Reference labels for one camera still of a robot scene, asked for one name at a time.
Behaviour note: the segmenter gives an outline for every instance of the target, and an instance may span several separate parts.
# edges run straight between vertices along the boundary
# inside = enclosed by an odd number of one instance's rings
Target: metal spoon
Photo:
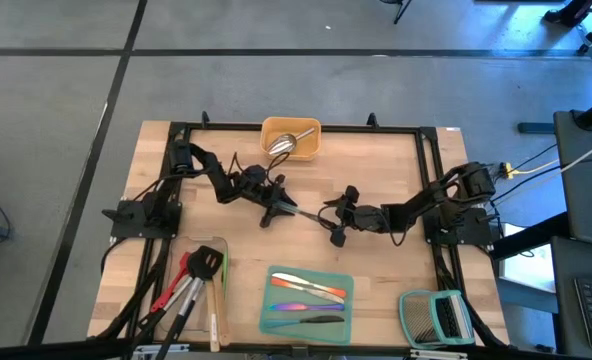
[[[310,128],[296,136],[292,134],[283,134],[276,138],[270,145],[267,152],[269,155],[275,156],[284,152],[290,152],[294,150],[298,140],[316,131],[316,128]]]

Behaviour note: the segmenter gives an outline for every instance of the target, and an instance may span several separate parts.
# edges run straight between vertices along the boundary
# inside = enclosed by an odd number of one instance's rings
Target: wooden handle
[[[209,322],[209,349],[211,352],[220,351],[218,342],[218,318],[216,316],[216,291],[214,281],[207,281],[207,321]]]
[[[214,275],[214,290],[216,291],[216,317],[218,317],[218,334],[220,344],[228,346],[231,343],[229,336],[229,322],[227,321],[227,306],[225,304],[225,289],[223,288],[223,268],[218,269]]]

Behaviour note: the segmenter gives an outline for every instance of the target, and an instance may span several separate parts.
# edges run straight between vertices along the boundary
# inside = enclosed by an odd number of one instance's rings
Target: wooden tabletop
[[[161,121],[143,123],[125,188],[127,198],[158,178],[169,125]],[[465,163],[460,130],[437,130],[444,170]],[[238,152],[243,168],[253,164],[267,167],[269,160],[261,154],[259,139],[260,133],[255,131],[193,130],[190,140],[214,152],[225,168],[234,152]],[[431,164],[431,150],[426,145]],[[404,134],[323,133],[322,148],[313,161],[287,161],[273,173],[286,176],[287,193],[300,208],[310,212],[317,212],[323,201],[339,197],[347,185],[359,190],[359,204],[375,206],[405,202],[422,188],[414,137]],[[190,239],[216,236],[226,240],[230,259],[226,307],[232,343],[309,343],[260,333],[258,322],[270,265],[353,276],[351,345],[408,346],[399,320],[398,299],[409,290],[436,290],[434,264],[421,219],[399,248],[392,245],[387,234],[353,230],[346,232],[345,246],[336,248],[329,242],[327,230],[302,216],[277,217],[269,228],[261,229],[258,223],[264,213],[262,207],[243,199],[218,204],[205,176],[184,180],[180,198],[182,221],[179,241],[172,245],[169,272],[175,273],[177,259]],[[470,302],[494,334],[507,342],[489,258],[473,246],[459,246],[459,250]],[[89,335],[104,330],[131,296],[142,251],[142,239],[129,239],[109,255]],[[192,313],[192,318],[179,341],[208,341],[201,315]],[[157,328],[156,340],[164,338],[165,323]]]

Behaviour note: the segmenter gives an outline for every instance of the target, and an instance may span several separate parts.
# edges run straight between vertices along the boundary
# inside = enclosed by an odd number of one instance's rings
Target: yellow cable
[[[526,171],[519,171],[519,170],[511,170],[509,173],[512,175],[525,175],[525,174],[531,174],[531,173],[535,173],[536,171],[542,170],[546,167],[548,167],[549,165],[555,164],[558,162],[558,159],[554,160],[554,161],[550,161],[545,165],[541,165],[535,169],[531,169],[531,170],[526,170]]]

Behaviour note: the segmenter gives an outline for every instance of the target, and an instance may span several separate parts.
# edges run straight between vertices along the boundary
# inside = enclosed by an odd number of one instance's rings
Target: yellow container
[[[296,161],[310,161],[320,150],[321,143],[321,126],[320,122],[314,118],[284,118],[284,117],[268,117],[263,121],[263,127],[260,132],[260,148],[270,159],[274,156],[267,152],[269,145],[283,134],[292,134],[294,136],[315,128],[313,134],[305,136],[298,140],[296,147],[291,151],[287,160]]]

